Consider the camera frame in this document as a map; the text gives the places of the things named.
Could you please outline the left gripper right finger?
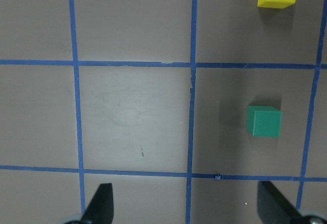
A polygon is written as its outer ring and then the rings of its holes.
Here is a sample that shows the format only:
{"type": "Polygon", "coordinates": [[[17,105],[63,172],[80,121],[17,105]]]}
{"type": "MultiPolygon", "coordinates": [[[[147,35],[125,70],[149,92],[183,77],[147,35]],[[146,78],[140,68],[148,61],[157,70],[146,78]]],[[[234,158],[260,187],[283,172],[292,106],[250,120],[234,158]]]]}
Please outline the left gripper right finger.
{"type": "Polygon", "coordinates": [[[257,213],[264,224],[326,223],[326,219],[314,214],[301,214],[271,181],[259,181],[257,213]]]}

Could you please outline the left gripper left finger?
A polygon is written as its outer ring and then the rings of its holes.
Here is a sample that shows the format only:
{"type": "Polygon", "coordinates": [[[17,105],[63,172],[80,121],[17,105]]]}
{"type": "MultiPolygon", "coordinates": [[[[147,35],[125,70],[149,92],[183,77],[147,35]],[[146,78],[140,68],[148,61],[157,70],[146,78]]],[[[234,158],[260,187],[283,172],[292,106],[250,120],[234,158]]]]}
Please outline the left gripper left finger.
{"type": "Polygon", "coordinates": [[[112,221],[112,183],[100,184],[79,223],[110,224],[112,221]]]}

